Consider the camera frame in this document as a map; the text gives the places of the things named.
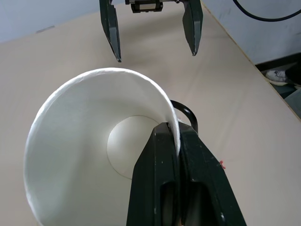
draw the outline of paper cup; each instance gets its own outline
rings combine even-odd
[[[26,196],[38,222],[126,225],[135,162],[162,122],[179,152],[171,102],[137,72],[98,69],[62,85],[40,108],[26,143]]]

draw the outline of red speck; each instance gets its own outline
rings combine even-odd
[[[220,161],[220,165],[222,166],[223,169],[226,169],[226,167],[224,167],[222,164],[224,163],[223,160]]]

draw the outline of black cup handle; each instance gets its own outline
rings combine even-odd
[[[174,100],[170,100],[175,109],[178,109],[182,112],[190,121],[192,128],[198,133],[198,120],[194,113],[185,105],[176,102]]]

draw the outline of shoe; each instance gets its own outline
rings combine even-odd
[[[285,71],[268,71],[265,75],[267,80],[276,86],[284,86],[288,84],[288,78]]]

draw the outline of tabletop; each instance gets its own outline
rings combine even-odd
[[[37,111],[59,86],[97,68],[122,67],[159,84],[196,115],[199,136],[225,172],[248,226],[300,225],[301,122],[204,8],[198,54],[184,8],[133,14],[117,5],[122,63],[99,13],[0,45],[0,224],[36,225],[23,183],[24,146]]]

